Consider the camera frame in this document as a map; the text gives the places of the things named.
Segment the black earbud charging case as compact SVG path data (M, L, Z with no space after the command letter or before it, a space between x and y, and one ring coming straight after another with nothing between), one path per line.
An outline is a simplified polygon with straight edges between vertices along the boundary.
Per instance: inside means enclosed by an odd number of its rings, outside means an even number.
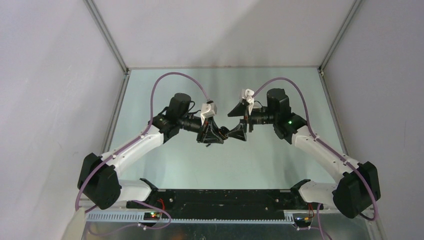
M219 134L221 135L221 137L222 137L223 140L226 140L226 139L229 138L229 136L228 136L229 131L230 130L227 127L225 127L225 126L221 126L219 128Z

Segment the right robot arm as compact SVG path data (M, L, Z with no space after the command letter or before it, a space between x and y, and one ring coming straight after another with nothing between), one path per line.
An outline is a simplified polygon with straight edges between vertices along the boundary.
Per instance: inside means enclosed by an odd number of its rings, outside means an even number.
M254 91L242 90L237 105L228 117L241 117L242 140L254 125L272 125L275 134L308 153L326 170L335 183L318 183L305 179L292 187L291 204L304 209L310 203L334 206L345 217L353 219L380 199L378 170L374 164L357 160L331 148L300 115L292 112L290 99L282 88L266 93L266 106L255 107Z

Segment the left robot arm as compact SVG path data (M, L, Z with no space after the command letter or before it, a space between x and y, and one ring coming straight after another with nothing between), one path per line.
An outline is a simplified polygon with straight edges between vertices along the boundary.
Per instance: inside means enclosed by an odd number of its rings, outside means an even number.
M229 130L218 127L214 121L215 105L212 101L202 105L206 116L195 116L191 112L191 97L176 93L169 105L149 121L146 133L137 135L115 150L101 155L88 154L81 167L77 182L78 197L85 195L101 210L116 202L139 201L145 208L153 208L158 194L152 191L146 180L123 180L121 176L137 160L151 150L165 144L180 130L196 133L196 141L207 145L223 144Z

